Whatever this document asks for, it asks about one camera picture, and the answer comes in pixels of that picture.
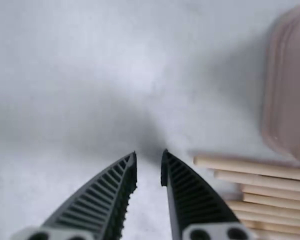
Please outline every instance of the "white tabletop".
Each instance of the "white tabletop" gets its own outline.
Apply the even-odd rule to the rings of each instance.
[[[205,152],[297,165],[263,143],[260,119],[269,33],[299,3],[0,1],[0,239],[134,150],[123,240],[172,239],[165,148],[191,166]]]

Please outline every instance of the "wooden dowel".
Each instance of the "wooden dowel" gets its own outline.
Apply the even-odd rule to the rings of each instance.
[[[283,233],[277,231],[266,231],[266,230],[251,230],[258,239],[263,240],[300,240],[299,234]]]
[[[300,180],[300,169],[249,162],[234,158],[196,156],[193,163],[209,169],[258,174],[284,179]]]
[[[300,219],[300,210],[282,208],[276,206],[268,206],[242,201],[226,201],[226,204],[232,210],[251,212],[256,214],[267,214],[277,217]]]
[[[242,220],[241,223],[244,224],[247,228],[251,229],[268,230],[288,234],[300,234],[300,226],[287,226],[250,220]]]
[[[254,204],[263,204],[279,208],[300,210],[300,201],[290,200],[272,196],[261,196],[250,193],[243,194],[243,201]]]
[[[234,210],[238,219],[300,227],[300,219]]]
[[[260,176],[250,173],[217,170],[214,172],[217,179],[234,182],[238,184],[249,184],[260,187],[284,189],[300,192],[300,181],[282,179],[271,176]]]
[[[265,186],[253,186],[253,185],[241,185],[241,190],[247,194],[257,194],[269,197],[276,197],[282,199],[292,199],[300,201],[300,191],[290,191],[290,190],[282,190],[276,189],[272,187]]]

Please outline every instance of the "stack of wooden sticks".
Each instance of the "stack of wooden sticks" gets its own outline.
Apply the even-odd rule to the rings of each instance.
[[[241,184],[243,201],[226,201],[257,239],[300,240],[300,169],[197,156],[217,179]]]

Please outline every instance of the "ribbed gripper pad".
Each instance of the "ribbed gripper pad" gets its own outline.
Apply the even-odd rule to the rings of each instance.
[[[43,225],[86,230],[95,240],[118,240],[136,184],[137,157],[133,152],[88,181]]]
[[[178,235],[191,224],[239,222],[210,185],[167,150],[162,156],[161,185],[168,188],[172,231]]]

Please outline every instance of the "container lid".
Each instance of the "container lid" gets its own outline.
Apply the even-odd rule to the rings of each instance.
[[[300,160],[300,6],[279,20],[271,36],[262,135],[276,152]]]

